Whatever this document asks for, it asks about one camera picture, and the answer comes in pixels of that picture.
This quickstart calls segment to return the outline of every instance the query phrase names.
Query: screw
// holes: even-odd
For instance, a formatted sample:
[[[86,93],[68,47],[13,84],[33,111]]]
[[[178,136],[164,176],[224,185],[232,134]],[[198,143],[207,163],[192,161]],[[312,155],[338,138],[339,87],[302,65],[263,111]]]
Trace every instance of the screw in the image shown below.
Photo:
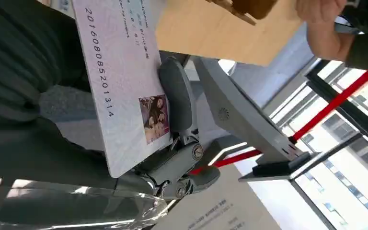
[[[185,195],[185,188],[183,188],[183,187],[178,188],[178,190],[177,190],[177,197],[178,198],[183,198],[184,195]]]
[[[202,149],[201,145],[196,145],[193,148],[193,158],[194,160],[199,160],[202,158],[202,156],[204,155],[204,150]]]

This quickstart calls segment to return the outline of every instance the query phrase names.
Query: speaker grille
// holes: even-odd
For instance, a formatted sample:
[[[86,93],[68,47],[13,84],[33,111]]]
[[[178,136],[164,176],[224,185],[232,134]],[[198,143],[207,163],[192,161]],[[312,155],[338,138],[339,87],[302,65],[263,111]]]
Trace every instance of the speaker grille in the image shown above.
[[[218,111],[218,118],[221,120],[221,121],[227,121],[229,120],[230,116],[229,116],[229,110],[227,108],[220,108],[219,111]]]

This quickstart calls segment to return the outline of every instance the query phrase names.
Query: paper sign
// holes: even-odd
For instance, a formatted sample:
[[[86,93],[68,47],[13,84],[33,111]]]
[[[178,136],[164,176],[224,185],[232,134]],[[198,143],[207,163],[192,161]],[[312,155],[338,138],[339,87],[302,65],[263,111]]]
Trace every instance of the paper sign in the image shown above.
[[[149,1],[74,0],[110,175],[170,144]]]

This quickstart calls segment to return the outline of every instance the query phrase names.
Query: finger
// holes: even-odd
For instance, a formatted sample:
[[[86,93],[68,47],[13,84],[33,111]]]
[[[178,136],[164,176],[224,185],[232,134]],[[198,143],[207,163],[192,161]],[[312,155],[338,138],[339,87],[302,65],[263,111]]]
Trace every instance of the finger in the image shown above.
[[[321,0],[321,17],[324,22],[334,21],[339,14],[335,0]]]
[[[297,15],[301,18],[303,18],[303,13],[302,13],[302,5],[303,5],[303,1],[304,0],[297,0],[296,1],[296,11],[297,11]]]
[[[340,11],[342,11],[345,8],[345,6],[348,2],[348,0],[334,0],[334,1],[335,1],[336,5],[338,6],[338,8],[340,9]]]
[[[311,14],[312,22],[318,23],[322,20],[321,16],[321,0],[306,0],[310,3],[307,4],[308,12]]]

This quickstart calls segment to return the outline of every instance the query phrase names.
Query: wooden counter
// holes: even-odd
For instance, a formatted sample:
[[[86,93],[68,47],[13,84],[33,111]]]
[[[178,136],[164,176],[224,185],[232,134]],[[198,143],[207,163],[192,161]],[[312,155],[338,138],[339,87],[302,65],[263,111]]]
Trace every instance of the wooden counter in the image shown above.
[[[205,0],[166,0],[159,49],[267,66],[301,25],[295,0],[279,0],[252,26]]]

